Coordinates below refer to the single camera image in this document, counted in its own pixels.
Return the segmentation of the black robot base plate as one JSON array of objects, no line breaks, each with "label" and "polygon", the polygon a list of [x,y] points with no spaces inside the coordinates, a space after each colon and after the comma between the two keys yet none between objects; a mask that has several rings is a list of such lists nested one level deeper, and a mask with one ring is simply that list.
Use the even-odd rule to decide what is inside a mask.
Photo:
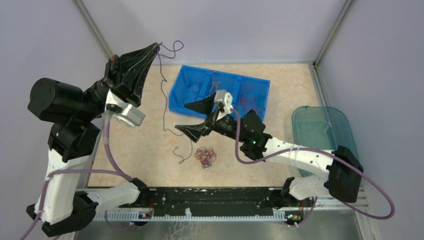
[{"label": "black robot base plate", "polygon": [[123,208],[147,208],[155,217],[268,217],[286,207],[310,207],[311,199],[290,197],[281,187],[156,187]]}]

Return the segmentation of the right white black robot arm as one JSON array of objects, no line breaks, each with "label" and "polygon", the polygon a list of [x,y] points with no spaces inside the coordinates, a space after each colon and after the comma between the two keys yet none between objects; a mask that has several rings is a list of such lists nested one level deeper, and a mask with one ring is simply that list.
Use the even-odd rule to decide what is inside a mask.
[{"label": "right white black robot arm", "polygon": [[333,197],[343,203],[357,202],[362,165],[345,146],[321,150],[289,143],[265,133],[266,126],[254,110],[241,116],[230,103],[232,95],[219,90],[202,100],[184,106],[205,115],[204,122],[176,125],[193,142],[216,132],[235,140],[236,159],[245,165],[261,162],[285,164],[311,173],[305,177],[289,177],[281,189],[287,206],[310,197]]}]

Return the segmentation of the coloured wire ball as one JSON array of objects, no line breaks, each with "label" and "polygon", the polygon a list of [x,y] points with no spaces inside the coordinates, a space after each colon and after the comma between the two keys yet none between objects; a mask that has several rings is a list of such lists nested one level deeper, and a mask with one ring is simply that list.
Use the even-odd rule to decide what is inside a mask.
[{"label": "coloured wire ball", "polygon": [[215,162],[217,153],[212,147],[200,147],[195,152],[195,158],[200,162],[203,169],[209,168]]}]

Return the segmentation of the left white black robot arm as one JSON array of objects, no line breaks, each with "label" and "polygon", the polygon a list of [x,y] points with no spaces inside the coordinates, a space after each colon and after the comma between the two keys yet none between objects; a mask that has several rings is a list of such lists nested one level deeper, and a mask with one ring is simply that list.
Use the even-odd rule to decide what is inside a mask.
[{"label": "left white black robot arm", "polygon": [[[42,221],[46,236],[58,237],[85,228],[97,214],[118,207],[149,207],[148,186],[124,173],[110,149],[110,123],[115,118],[126,126],[139,127],[145,115],[139,110],[147,74],[160,51],[158,43],[113,55],[104,77],[91,87],[79,87],[41,78],[30,91],[28,110],[38,119],[52,123],[48,137],[48,164],[38,201],[26,208],[34,222]],[[98,136],[103,136],[111,175],[125,183],[95,191],[78,190]]]}]

